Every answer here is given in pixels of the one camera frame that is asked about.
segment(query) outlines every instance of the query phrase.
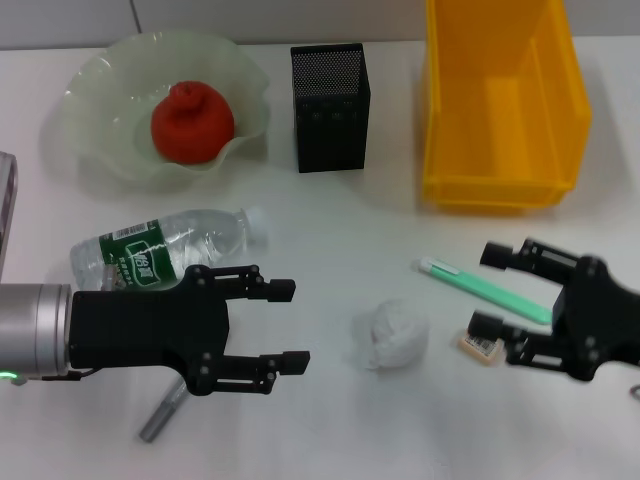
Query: green bottle label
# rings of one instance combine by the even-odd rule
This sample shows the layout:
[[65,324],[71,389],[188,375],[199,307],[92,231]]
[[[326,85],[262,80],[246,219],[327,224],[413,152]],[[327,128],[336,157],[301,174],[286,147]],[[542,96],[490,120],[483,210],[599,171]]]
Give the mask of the green bottle label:
[[177,278],[157,220],[100,236],[104,263],[118,269],[118,286],[126,290],[161,288]]

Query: small eraser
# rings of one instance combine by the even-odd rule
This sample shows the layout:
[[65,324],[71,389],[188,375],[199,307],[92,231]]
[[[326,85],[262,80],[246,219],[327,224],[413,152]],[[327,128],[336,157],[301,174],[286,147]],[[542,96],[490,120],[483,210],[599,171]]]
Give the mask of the small eraser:
[[500,359],[502,340],[492,342],[486,338],[472,337],[465,332],[457,342],[458,348],[484,365],[494,365]]

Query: white wall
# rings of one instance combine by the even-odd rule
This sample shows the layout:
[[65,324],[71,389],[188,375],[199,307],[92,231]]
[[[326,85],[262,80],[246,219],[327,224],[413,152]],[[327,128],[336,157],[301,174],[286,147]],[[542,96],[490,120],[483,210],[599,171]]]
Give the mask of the white wall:
[[0,0],[0,48],[96,46],[136,32],[129,0]]
[[[0,0],[0,49],[194,27],[244,43],[424,38],[425,0]],[[574,35],[640,35],[640,0],[565,0]]]

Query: metal cylinder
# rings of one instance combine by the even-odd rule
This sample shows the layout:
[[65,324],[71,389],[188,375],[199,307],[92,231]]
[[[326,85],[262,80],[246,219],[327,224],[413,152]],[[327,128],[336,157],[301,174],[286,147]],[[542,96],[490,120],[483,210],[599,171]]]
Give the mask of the metal cylinder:
[[0,370],[65,375],[70,313],[69,285],[0,285]]
[[174,384],[171,386],[165,397],[162,399],[162,403],[158,405],[151,418],[147,420],[138,436],[143,442],[153,443],[160,432],[164,429],[165,425],[171,420],[173,414],[182,402],[189,396],[187,390],[187,384],[182,377],[176,378]]

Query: bottle cap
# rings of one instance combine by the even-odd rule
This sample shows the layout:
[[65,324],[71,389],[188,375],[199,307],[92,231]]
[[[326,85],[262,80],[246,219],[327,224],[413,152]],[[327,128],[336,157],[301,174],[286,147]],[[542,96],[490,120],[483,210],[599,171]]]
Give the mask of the bottle cap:
[[260,207],[249,207],[241,210],[247,219],[247,241],[258,246],[265,246],[269,239],[267,217]]

